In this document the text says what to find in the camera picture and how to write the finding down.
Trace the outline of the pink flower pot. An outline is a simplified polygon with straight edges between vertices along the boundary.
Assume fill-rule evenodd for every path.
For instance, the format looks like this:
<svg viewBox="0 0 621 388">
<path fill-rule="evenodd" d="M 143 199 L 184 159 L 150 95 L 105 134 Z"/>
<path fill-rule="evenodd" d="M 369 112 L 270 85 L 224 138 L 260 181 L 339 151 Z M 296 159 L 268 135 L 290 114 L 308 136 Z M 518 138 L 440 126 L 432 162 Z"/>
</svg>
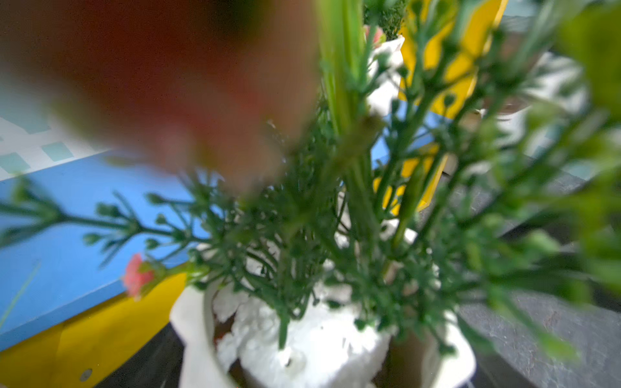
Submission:
<svg viewBox="0 0 621 388">
<path fill-rule="evenodd" d="M 399 94 L 398 69 L 404 64 L 401 49 L 405 38 L 400 33 L 406 1 L 365 1 L 365 37 L 372 41 L 368 75 L 374 90 L 367 97 L 374 115 L 387 116 Z"/>
<path fill-rule="evenodd" d="M 143 223 L 124 197 L 81 217 L 28 178 L 1 231 L 13 246 L 57 226 L 111 259 L 140 236 L 187 252 L 189 286 L 231 287 L 273 316 L 274 356 L 320 307 L 381 342 L 442 339 L 481 299 L 555 357 L 566 342 L 509 301 L 620 290 L 620 4 L 538 1 L 524 42 L 481 1 L 406 1 L 399 94 L 374 115 L 365 1 L 2 2 L 3 36 L 80 94 L 55 110 L 141 150 L 188 200 Z"/>
</svg>

